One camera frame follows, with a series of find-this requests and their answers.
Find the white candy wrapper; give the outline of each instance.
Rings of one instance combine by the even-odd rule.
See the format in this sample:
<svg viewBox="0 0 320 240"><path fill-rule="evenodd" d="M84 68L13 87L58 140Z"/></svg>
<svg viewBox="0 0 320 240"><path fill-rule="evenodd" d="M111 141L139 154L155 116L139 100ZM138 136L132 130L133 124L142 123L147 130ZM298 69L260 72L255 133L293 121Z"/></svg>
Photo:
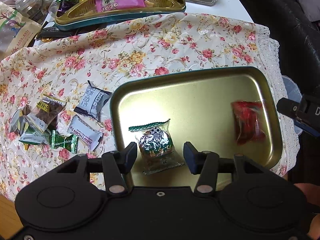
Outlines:
<svg viewBox="0 0 320 240"><path fill-rule="evenodd" d="M75 115L68 128L68 133L75 134L93 151L99 144L99 139L102 137L102 132L92 129L89 125L83 122L78 115Z"/></svg>
<svg viewBox="0 0 320 240"><path fill-rule="evenodd" d="M92 86L89 80L88 84L84 95L74 111L78 114L93 117L99 121L98 114L104 104L109 100L111 92Z"/></svg>

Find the gold tin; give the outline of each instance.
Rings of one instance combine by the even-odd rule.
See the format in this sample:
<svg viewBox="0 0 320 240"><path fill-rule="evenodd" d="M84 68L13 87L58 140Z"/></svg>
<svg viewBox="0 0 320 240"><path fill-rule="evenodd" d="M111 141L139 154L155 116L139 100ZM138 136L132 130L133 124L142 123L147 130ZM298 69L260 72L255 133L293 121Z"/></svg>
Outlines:
<svg viewBox="0 0 320 240"><path fill-rule="evenodd" d="M154 7L133 8L122 10L111 10L107 12L94 12L95 0L83 0L77 3L60 17L55 15L55 23L58 25L67 25L88 19L100 18L111 15L129 14L129 13L173 13L183 11L186 3L184 0L148 0L153 2Z"/></svg>
<svg viewBox="0 0 320 240"><path fill-rule="evenodd" d="M262 101L262 130L266 139L236 144L234 101ZM241 153L272 168L283 150L281 130L274 101L263 73L254 67L225 67L186 71L128 82L113 93L110 102L113 132L118 150L135 136L130 126L170 120L169 132L176 151L190 141L198 151L213 151L223 158ZM187 166L152 175L142 173L140 152L126 183L135 186L190 186L198 175ZM230 174L219 174L218 188L230 182Z"/></svg>

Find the red wrapper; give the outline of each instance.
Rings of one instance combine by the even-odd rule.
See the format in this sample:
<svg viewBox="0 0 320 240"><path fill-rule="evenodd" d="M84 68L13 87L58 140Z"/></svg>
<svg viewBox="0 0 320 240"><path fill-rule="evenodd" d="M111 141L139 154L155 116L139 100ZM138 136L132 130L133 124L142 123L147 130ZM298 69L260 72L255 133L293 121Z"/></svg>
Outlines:
<svg viewBox="0 0 320 240"><path fill-rule="evenodd" d="M261 102L239 101L231 103L236 118L236 140L238 145L249 141L264 140L266 135L261 129L259 116Z"/></svg>

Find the tablecloth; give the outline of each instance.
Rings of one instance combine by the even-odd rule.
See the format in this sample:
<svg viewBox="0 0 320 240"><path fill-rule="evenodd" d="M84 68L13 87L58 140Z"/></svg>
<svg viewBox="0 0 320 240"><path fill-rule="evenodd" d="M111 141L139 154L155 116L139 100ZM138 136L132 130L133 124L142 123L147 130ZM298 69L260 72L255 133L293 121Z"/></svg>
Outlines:
<svg viewBox="0 0 320 240"><path fill-rule="evenodd" d="M31 108L44 93L67 101L58 115L58 132L67 133L70 120L87 87L87 80L114 91L136 79L228 66L255 66L268 79L275 102L286 96L278 64L278 43L268 28L208 14L174 13L123 22L111 27L23 48L0 63L0 193L14 200L22 187L73 155L49 145L25 150L19 136L9 133L9 122L18 108ZM114 150L108 106L102 122L82 117L103 133L90 152L79 140L78 153L89 158ZM291 119L279 115L283 154L272 171L284 175L295 164L298 137ZM103 176L90 181L103 188Z"/></svg>

